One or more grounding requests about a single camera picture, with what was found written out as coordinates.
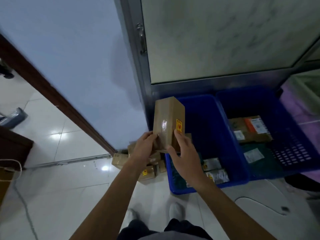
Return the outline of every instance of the person's left hand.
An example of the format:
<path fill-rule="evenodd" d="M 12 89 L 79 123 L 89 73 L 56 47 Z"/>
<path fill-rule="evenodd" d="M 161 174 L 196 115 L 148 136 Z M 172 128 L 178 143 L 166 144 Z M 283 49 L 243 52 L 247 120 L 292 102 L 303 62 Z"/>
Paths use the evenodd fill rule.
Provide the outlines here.
<path fill-rule="evenodd" d="M 141 166 L 142 170 L 145 169 L 148 164 L 148 158 L 152 151 L 153 141 L 158 137 L 158 135 L 152 134 L 152 131 L 145 132 L 137 140 L 130 158 L 135 161 L 135 163 Z"/>

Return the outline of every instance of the white tile floor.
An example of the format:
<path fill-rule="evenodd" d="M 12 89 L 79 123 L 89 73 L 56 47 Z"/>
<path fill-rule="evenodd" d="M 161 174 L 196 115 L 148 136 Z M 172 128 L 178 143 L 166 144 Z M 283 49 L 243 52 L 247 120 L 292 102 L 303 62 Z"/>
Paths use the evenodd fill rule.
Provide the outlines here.
<path fill-rule="evenodd" d="M 111 159 L 76 162 L 50 168 L 28 169 L 16 181 L 38 239 L 69 239 L 107 191 L 119 170 Z M 307 202 L 289 193 L 281 180 L 261 180 L 223 190 L 231 199 L 278 240 L 319 239 L 320 228 Z M 197 193 L 174 196 L 167 175 L 138 182 L 129 207 L 155 231 L 168 221 L 171 202 L 186 208 L 186 219 L 204 228 L 214 240 L 228 237 Z M 290 212 L 282 210 L 288 207 Z M 34 240 L 25 208 L 11 184 L 0 212 L 0 239 Z"/>
<path fill-rule="evenodd" d="M 25 167 L 107 154 L 43 95 L 15 73 L 0 76 L 0 113 L 9 115 L 17 107 L 28 117 L 13 131 L 34 141 Z"/>

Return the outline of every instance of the white shoe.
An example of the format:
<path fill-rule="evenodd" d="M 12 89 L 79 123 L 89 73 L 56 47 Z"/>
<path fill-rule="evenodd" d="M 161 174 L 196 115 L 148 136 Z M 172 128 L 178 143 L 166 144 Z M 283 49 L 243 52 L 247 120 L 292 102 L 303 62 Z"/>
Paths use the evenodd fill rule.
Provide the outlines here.
<path fill-rule="evenodd" d="M 184 208 L 182 205 L 178 204 L 177 202 L 172 203 L 169 209 L 170 220 L 173 218 L 177 219 L 178 221 L 184 220 L 183 212 Z"/>
<path fill-rule="evenodd" d="M 124 227 L 127 227 L 129 223 L 134 219 L 138 219 L 138 213 L 133 209 L 128 209 L 123 219 Z"/>

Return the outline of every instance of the wooden door frame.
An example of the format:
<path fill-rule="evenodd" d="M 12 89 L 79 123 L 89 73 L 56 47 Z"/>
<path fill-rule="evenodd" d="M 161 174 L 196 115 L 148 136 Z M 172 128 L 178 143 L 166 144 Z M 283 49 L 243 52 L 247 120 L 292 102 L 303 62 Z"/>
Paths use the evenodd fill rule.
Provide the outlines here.
<path fill-rule="evenodd" d="M 45 77 L 0 34 L 0 58 L 112 156 L 115 149 L 51 86 Z"/>

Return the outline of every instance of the metal handle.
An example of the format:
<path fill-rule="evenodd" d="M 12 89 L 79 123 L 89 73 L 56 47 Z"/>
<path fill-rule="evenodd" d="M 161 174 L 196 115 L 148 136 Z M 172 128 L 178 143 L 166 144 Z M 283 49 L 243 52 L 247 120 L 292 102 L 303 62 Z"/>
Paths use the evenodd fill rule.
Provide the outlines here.
<path fill-rule="evenodd" d="M 136 29 L 138 31 L 139 38 L 140 38 L 140 44 L 141 44 L 140 54 L 144 55 L 147 52 L 146 37 L 144 35 L 144 27 L 143 27 L 142 24 L 138 23 L 137 26 L 136 26 Z"/>

